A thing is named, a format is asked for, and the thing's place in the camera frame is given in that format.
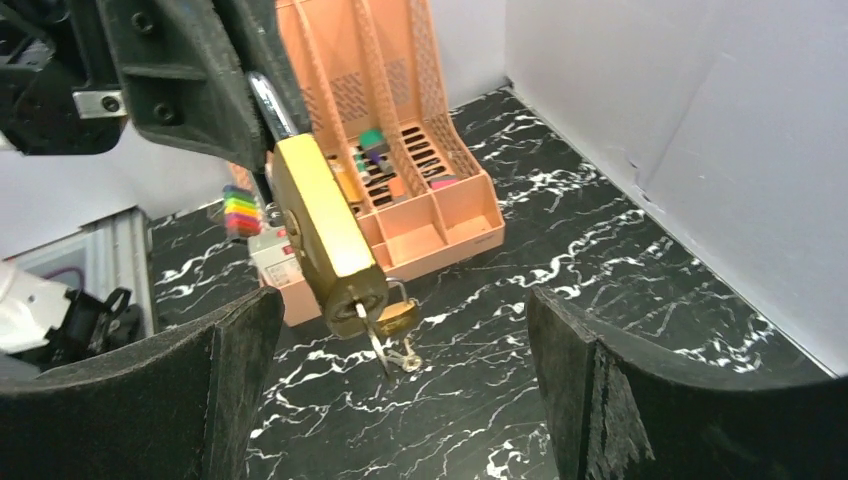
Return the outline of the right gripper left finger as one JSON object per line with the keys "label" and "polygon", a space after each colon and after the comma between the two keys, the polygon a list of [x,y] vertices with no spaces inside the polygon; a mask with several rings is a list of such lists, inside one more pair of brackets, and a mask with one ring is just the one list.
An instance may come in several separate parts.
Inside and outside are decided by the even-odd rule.
{"label": "right gripper left finger", "polygon": [[1,383],[5,479],[242,479],[284,300],[259,288],[178,327]]}

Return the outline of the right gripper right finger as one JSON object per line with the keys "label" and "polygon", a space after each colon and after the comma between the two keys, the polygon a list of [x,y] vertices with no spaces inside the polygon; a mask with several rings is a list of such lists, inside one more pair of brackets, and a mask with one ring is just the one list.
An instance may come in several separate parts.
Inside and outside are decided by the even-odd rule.
{"label": "right gripper right finger", "polygon": [[738,373],[611,325],[547,288],[526,319],[562,479],[843,479],[847,381]]}

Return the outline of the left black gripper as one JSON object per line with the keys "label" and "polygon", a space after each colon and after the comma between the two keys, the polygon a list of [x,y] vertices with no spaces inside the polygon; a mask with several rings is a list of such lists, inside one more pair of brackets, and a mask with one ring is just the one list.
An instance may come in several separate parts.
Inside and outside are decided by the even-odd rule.
{"label": "left black gripper", "polygon": [[26,156],[102,154],[127,109],[153,143],[259,169],[237,17],[223,1],[2,2],[2,136]]}

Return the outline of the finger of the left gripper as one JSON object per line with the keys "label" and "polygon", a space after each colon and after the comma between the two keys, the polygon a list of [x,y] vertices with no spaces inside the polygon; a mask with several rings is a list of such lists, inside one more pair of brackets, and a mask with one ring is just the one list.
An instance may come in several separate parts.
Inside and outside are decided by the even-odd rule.
{"label": "finger of the left gripper", "polygon": [[242,69],[264,74],[279,95],[295,131],[311,132],[310,115],[280,33],[276,1],[219,0],[215,10]]}

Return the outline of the medium brass padlock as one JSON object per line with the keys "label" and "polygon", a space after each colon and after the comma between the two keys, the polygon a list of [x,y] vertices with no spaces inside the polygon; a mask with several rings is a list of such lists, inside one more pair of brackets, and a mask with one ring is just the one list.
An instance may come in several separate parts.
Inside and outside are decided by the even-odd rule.
{"label": "medium brass padlock", "polygon": [[296,131],[265,75],[247,79],[275,141],[270,186],[304,280],[333,334],[375,340],[387,277],[314,136]]}

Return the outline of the small brass padlock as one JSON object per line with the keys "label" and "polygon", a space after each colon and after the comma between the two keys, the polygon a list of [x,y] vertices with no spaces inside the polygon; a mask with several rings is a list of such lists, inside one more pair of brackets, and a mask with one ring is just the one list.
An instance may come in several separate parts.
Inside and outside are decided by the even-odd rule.
{"label": "small brass padlock", "polygon": [[421,322],[420,303],[408,295],[404,282],[388,277],[389,291],[397,289],[401,298],[390,303],[376,321],[375,331],[380,339],[399,339],[408,335]]}

